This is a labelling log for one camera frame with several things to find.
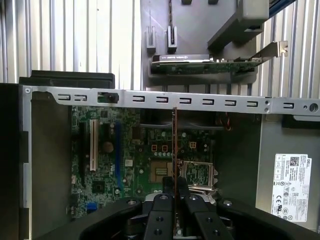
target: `motherboard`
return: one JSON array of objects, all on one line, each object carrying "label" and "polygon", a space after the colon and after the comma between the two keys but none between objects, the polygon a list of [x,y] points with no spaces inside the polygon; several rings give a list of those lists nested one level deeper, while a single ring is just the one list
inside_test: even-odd
[{"label": "motherboard", "polygon": [[[141,127],[141,109],[73,106],[71,200],[73,219],[124,197],[161,193],[172,176],[172,129]],[[190,186],[213,178],[215,135],[178,129],[179,174]]]}]

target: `barcode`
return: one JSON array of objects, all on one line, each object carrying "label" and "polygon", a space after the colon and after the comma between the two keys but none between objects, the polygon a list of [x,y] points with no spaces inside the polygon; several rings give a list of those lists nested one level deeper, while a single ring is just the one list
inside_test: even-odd
[{"label": "barcode", "polygon": [[291,167],[299,166],[299,160],[300,160],[300,157],[298,156],[290,157],[290,166]]}]

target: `power supply label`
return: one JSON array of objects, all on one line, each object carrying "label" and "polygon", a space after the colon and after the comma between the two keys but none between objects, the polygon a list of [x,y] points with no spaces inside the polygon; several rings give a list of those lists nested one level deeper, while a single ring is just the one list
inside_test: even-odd
[{"label": "power supply label", "polygon": [[271,213],[290,222],[306,222],[312,159],[307,154],[276,154]]}]

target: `expansion slot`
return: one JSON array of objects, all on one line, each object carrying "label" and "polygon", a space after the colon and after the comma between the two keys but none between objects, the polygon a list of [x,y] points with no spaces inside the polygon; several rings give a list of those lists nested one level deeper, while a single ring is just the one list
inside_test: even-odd
[{"label": "expansion slot", "polygon": [[99,122],[97,119],[90,120],[90,171],[98,168],[98,140]]},{"label": "expansion slot", "polygon": [[86,155],[89,153],[89,139],[86,131],[86,123],[79,123],[79,136],[78,136],[78,146],[79,146],[79,162],[78,171],[79,177],[81,179],[81,185],[85,188],[85,174],[86,174]]},{"label": "expansion slot", "polygon": [[115,176],[118,188],[122,189],[122,178],[121,178],[121,123],[117,121],[115,123]]}]

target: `white connector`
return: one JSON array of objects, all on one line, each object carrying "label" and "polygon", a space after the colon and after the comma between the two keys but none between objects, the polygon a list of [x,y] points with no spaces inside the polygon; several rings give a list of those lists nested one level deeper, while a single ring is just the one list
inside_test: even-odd
[{"label": "white connector", "polygon": [[90,120],[90,171],[98,168],[98,141],[99,122],[97,119]]}]

